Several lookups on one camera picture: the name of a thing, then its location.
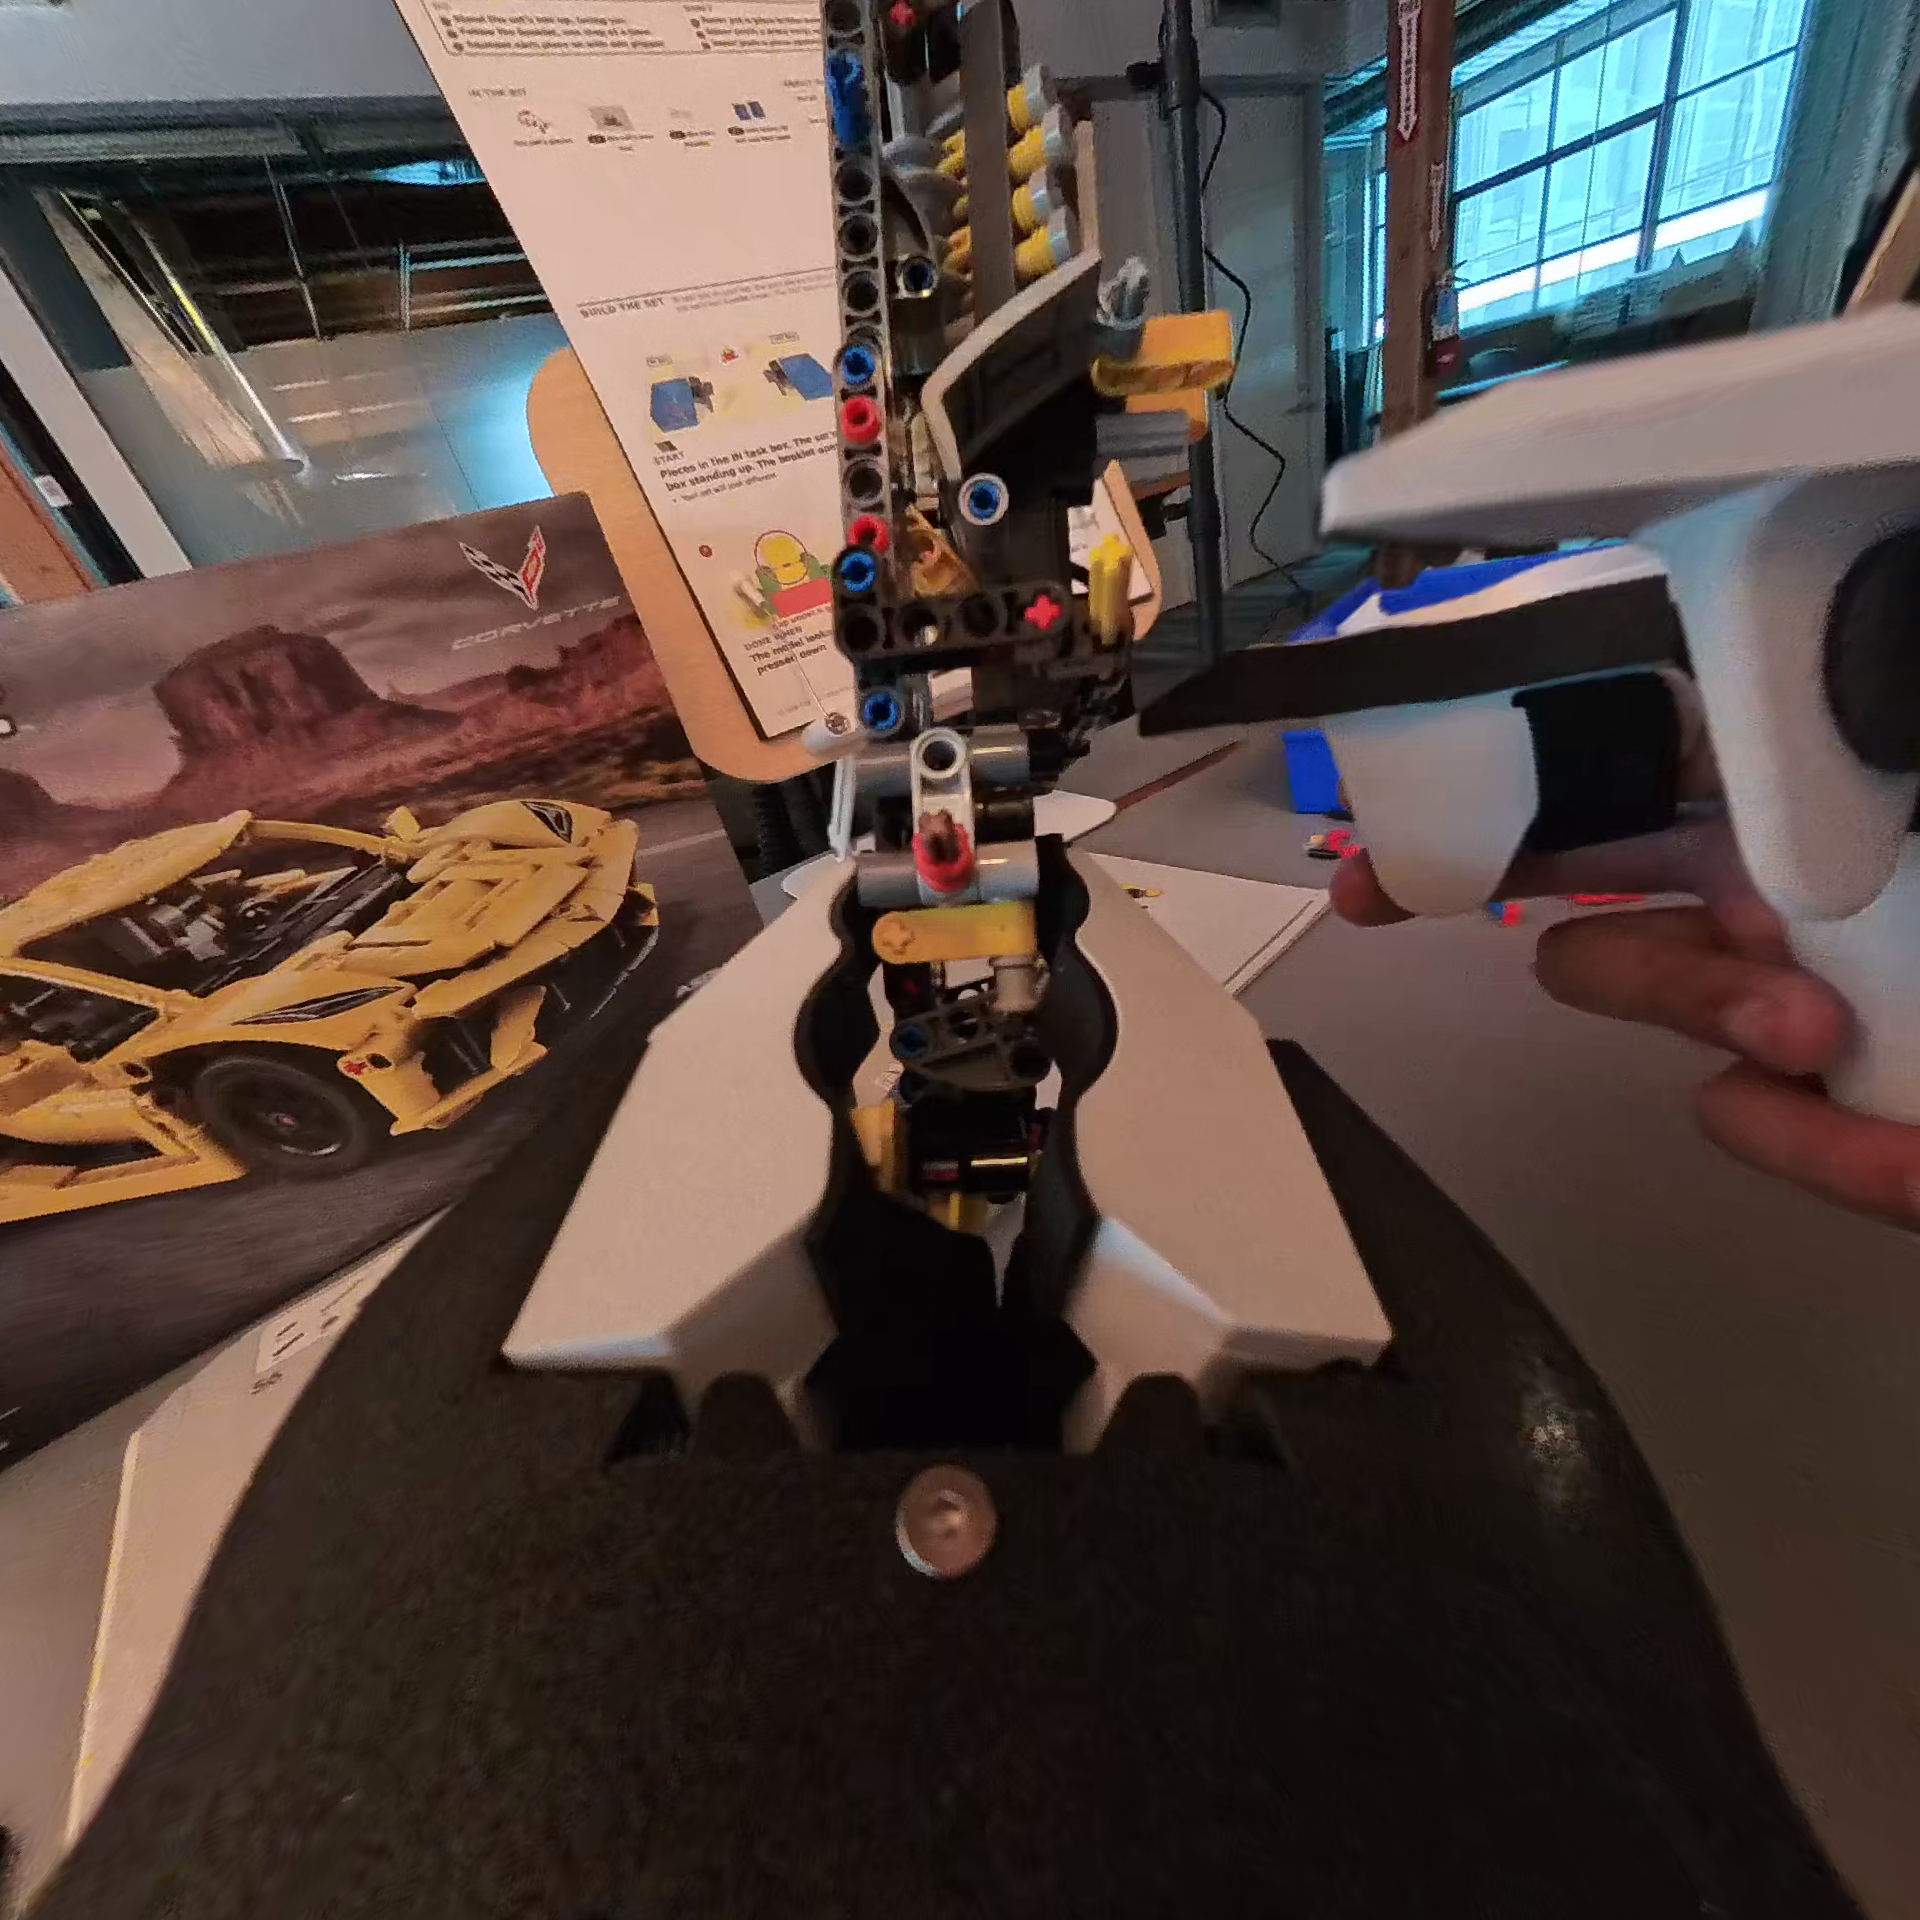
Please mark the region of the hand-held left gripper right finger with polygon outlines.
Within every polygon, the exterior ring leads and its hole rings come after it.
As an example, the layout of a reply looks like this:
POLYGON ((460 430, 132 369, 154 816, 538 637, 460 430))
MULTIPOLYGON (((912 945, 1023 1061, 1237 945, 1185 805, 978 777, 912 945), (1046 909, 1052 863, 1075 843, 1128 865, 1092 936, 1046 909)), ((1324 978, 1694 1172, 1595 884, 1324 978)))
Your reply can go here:
POLYGON ((1092 1448, 1137 1379, 1179 1379, 1222 1416, 1245 1372, 1376 1367, 1376 1290, 1237 1001, 1324 924, 1324 891, 1082 843, 1060 863, 1060 1118, 1011 1257, 1011 1303, 1088 1360, 1060 1443, 1092 1448))

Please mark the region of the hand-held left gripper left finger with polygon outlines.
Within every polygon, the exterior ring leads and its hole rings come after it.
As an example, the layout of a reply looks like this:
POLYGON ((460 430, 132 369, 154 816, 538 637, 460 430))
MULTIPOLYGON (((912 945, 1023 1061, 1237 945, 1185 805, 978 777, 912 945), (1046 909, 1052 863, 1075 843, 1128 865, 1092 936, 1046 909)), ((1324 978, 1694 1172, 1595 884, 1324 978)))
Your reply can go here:
POLYGON ((817 1448, 860 1443, 852 1336, 905 1273, 905 1202, 852 1145, 875 1049, 852 865, 810 884, 655 1025, 508 1333, 517 1372, 759 1379, 817 1448))

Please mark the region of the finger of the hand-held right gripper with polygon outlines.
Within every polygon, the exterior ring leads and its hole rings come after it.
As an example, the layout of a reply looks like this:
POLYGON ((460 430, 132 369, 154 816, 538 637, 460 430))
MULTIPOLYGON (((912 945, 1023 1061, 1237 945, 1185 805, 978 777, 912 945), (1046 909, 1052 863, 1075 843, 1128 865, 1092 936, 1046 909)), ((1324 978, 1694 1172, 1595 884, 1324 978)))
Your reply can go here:
POLYGON ((1777 478, 1920 463, 1920 313, 1505 378, 1324 478, 1324 542, 1540 549, 1777 478))

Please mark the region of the partly built lego car chassis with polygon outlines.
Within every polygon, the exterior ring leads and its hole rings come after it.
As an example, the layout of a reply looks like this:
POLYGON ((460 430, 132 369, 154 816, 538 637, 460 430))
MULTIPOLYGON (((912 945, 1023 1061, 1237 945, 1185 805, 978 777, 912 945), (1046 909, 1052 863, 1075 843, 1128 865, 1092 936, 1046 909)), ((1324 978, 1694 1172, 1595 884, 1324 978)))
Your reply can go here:
POLYGON ((852 721, 829 851, 875 920, 892 1096, 852 1108, 884 1194, 949 1231, 1046 1153, 1040 798, 1128 714, 1145 559, 1121 457, 1179 457, 1237 351, 1153 317, 1092 248, 1088 126, 1011 4, 824 0, 829 648, 852 721))

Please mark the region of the Lego Technic set box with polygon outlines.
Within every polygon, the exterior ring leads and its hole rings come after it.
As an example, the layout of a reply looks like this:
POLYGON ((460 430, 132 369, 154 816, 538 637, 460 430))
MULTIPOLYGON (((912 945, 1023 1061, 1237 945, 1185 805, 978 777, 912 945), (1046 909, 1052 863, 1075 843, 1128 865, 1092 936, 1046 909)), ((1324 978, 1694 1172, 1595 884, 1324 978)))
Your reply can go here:
POLYGON ((582 492, 7 609, 7 1463, 452 1209, 757 935, 582 492))

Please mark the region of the person's right hand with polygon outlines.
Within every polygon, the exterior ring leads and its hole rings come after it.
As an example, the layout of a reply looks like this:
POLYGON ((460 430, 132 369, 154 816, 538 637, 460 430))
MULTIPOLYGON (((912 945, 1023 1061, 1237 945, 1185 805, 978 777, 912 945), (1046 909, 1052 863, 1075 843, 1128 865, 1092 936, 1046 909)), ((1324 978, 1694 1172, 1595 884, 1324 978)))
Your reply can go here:
POLYGON ((1694 1100, 1729 1157, 1920 1231, 1920 1133, 1836 1100, 1853 1009, 1790 961, 1724 811, 1612 843, 1521 851, 1491 895, 1642 895, 1548 924, 1537 936, 1540 998, 1729 1049, 1694 1100))

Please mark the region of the large window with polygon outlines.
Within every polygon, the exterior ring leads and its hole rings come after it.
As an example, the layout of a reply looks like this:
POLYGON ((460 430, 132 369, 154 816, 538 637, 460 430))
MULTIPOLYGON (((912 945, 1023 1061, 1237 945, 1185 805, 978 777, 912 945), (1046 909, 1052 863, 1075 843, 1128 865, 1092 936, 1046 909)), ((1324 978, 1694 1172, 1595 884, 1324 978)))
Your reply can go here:
POLYGON ((1452 74, 1460 324, 1757 269, 1803 0, 1576 0, 1452 74))

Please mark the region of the black metal pole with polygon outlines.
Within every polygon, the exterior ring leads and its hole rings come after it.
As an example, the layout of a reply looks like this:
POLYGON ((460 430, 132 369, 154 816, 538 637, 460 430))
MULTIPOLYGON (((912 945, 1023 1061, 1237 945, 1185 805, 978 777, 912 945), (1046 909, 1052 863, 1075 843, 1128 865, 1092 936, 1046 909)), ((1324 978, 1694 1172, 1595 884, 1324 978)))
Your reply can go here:
MULTIPOLYGON (((1210 248, 1201 248, 1201 67, 1193 67, 1193 4, 1159 4, 1159 114, 1174 144, 1174 276, 1179 313, 1210 305, 1210 248)), ((1201 401, 1201 450, 1185 466, 1185 542, 1193 542, 1193 651, 1201 665, 1222 663, 1222 503, 1217 503, 1217 450, 1210 450, 1210 401, 1201 401)))

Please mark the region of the open instruction booklet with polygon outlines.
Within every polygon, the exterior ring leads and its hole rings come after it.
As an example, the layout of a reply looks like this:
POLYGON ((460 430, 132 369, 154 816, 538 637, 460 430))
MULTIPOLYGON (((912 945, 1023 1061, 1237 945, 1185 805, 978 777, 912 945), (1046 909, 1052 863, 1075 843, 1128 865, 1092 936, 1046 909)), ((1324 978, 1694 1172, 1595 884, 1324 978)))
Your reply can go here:
POLYGON ((25 1890, 121 1780, 271 1437, 444 1219, 349 1257, 318 1251, 338 1225, 318 1202, 253 1257, 271 1309, 7 1463, 7 1829, 25 1890))

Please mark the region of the white instruction sheet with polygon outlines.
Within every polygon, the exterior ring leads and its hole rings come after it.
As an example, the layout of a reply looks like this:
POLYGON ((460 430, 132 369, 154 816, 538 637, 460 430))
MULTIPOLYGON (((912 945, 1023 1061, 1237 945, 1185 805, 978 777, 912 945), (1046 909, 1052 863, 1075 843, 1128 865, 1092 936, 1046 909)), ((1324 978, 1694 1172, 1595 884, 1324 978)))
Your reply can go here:
POLYGON ((852 729, 829 648, 824 20, 793 0, 398 0, 759 742, 852 729))

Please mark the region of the wooden post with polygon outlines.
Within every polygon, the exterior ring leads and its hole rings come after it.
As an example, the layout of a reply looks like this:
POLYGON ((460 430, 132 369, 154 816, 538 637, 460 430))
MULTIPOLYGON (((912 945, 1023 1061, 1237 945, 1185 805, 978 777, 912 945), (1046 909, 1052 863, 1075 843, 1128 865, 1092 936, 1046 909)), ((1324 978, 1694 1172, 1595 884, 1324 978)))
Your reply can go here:
POLYGON ((1452 299, 1452 50, 1460 0, 1387 4, 1376 442, 1403 442, 1437 413, 1437 317, 1452 299))

